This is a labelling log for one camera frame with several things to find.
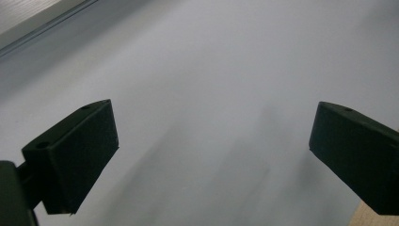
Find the white table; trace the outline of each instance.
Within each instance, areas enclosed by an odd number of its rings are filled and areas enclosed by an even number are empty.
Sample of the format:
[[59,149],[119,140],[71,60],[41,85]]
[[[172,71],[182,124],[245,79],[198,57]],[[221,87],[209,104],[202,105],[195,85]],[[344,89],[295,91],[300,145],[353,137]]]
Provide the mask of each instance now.
[[397,129],[396,1],[101,0],[0,58],[0,154],[110,98],[120,149],[47,225],[345,225],[319,101]]

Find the light brown wood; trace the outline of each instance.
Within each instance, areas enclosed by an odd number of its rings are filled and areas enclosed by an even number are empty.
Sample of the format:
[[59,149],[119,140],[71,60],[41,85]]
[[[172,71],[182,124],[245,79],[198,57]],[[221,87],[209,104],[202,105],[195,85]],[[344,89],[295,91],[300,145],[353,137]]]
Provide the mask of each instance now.
[[366,203],[361,202],[349,226],[399,226],[399,217],[380,216]]

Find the round hole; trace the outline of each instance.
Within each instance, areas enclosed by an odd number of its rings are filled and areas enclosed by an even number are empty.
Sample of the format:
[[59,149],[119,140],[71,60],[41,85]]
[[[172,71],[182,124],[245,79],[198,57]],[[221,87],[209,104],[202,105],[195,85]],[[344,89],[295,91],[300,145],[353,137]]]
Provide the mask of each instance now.
[[47,148],[49,145],[50,145],[50,142],[44,141],[44,142],[39,143],[38,145],[36,145],[36,148],[43,149],[43,148]]

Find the screw hole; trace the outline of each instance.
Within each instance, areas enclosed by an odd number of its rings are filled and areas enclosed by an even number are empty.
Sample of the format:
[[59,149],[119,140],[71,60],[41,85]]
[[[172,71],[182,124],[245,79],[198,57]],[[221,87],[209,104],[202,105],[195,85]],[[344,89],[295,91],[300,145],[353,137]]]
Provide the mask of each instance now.
[[50,145],[50,142],[44,141],[44,142],[39,143],[38,145],[36,145],[36,148],[38,148],[38,149],[44,149],[44,148],[47,148],[49,145]]

